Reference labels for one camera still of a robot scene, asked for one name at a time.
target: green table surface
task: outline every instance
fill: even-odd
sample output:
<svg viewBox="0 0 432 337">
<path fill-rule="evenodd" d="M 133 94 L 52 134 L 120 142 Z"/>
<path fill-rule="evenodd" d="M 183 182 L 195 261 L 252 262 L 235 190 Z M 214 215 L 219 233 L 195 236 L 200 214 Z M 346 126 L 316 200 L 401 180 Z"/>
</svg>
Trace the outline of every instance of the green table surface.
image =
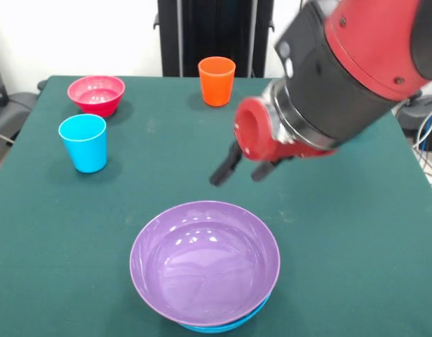
<svg viewBox="0 0 432 337">
<path fill-rule="evenodd" d="M 79 113 L 72 77 L 49 79 L 4 163 L 0 336 L 199 336 L 144 304 L 128 263 L 151 218 L 199 199 L 257 214 L 281 250 L 269 302 L 227 336 L 432 336 L 432 190 L 391 115 L 335 156 L 282 164 L 261 183 L 244 161 L 216 188 L 234 110 L 267 80 L 237 79 L 230 104 L 212 109 L 198 79 L 123 79 L 103 171 L 75 171 L 58 136 Z"/>
</svg>

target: cup rim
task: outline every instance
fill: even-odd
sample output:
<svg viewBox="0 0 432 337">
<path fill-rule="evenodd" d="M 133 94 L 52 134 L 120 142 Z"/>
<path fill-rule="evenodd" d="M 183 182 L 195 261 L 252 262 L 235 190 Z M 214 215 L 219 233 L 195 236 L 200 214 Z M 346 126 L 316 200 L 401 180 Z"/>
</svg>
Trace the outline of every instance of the cup rim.
<svg viewBox="0 0 432 337">
<path fill-rule="evenodd" d="M 65 124 L 67 121 L 70 121 L 71 119 L 74 118 L 78 118 L 78 117 L 83 117 L 83 116 L 92 116 L 95 118 L 98 118 L 99 120 L 101 120 L 102 122 L 104 122 L 104 127 L 102 128 L 102 130 L 95 136 L 93 137 L 89 137 L 89 138 L 85 138 L 85 139 L 71 139 L 68 137 L 65 137 L 64 135 L 62 135 L 62 132 L 60 132 L 60 129 L 62 128 L 63 124 Z M 58 133 L 59 136 L 62 137 L 62 139 L 67 140 L 69 142 L 75 142 L 75 143 L 81 143 L 81 142 L 87 142 L 89 140 L 93 140 L 97 137 L 99 137 L 100 135 L 102 135 L 105 131 L 107 130 L 107 122 L 105 121 L 105 119 L 103 119 L 101 116 L 98 116 L 96 114 L 77 114 L 76 116 L 71 116 L 66 118 L 60 125 L 59 125 L 59 129 L 58 129 Z"/>
<path fill-rule="evenodd" d="M 216 58 L 217 59 L 224 59 L 224 60 L 230 61 L 230 63 L 233 65 L 233 69 L 231 69 L 228 72 L 225 72 L 224 74 L 213 74 L 211 72 L 206 72 L 205 70 L 202 69 L 202 62 L 204 62 L 206 60 L 216 59 Z M 198 63 L 198 69 L 199 69 L 199 72 L 207 74 L 208 76 L 224 77 L 224 76 L 230 75 L 232 72 L 235 72 L 235 70 L 236 70 L 236 63 L 233 60 L 231 60 L 230 58 L 225 58 L 224 56 L 210 56 L 209 58 L 204 58 L 204 59 L 202 59 L 202 60 L 199 61 L 199 63 Z"/>
</svg>

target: red bowl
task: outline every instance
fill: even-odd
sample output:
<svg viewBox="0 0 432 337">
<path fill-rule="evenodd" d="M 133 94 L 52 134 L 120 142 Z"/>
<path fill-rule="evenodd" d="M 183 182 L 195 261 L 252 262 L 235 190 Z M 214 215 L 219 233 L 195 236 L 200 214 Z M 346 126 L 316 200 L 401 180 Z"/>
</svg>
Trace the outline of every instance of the red bowl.
<svg viewBox="0 0 432 337">
<path fill-rule="evenodd" d="M 83 112 L 108 117 L 116 111 L 125 89 L 126 85 L 118 77 L 87 76 L 69 86 L 68 97 Z"/>
</svg>

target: plastic cup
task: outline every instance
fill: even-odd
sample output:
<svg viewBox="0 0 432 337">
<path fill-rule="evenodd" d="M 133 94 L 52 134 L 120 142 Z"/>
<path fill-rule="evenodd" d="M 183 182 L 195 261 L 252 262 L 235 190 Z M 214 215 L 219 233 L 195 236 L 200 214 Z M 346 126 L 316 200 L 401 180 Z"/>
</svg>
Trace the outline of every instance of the plastic cup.
<svg viewBox="0 0 432 337">
<path fill-rule="evenodd" d="M 229 58 L 213 56 L 198 64 L 203 101 L 212 107 L 221 107 L 230 101 L 235 62 Z"/>
<path fill-rule="evenodd" d="M 107 123 L 102 117 L 78 114 L 65 119 L 59 135 L 77 171 L 94 173 L 107 164 Z"/>
</svg>

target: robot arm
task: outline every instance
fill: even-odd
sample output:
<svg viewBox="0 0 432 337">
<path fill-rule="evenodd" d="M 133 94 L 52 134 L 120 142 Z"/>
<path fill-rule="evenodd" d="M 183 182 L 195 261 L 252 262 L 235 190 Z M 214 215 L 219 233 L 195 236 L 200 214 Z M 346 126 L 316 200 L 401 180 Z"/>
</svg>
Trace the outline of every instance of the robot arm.
<svg viewBox="0 0 432 337">
<path fill-rule="evenodd" d="M 283 159 L 333 154 L 432 80 L 432 0 L 332 3 L 310 1 L 278 40 L 285 77 L 241 102 L 213 185 L 242 157 L 262 161 L 258 181 Z"/>
</svg>

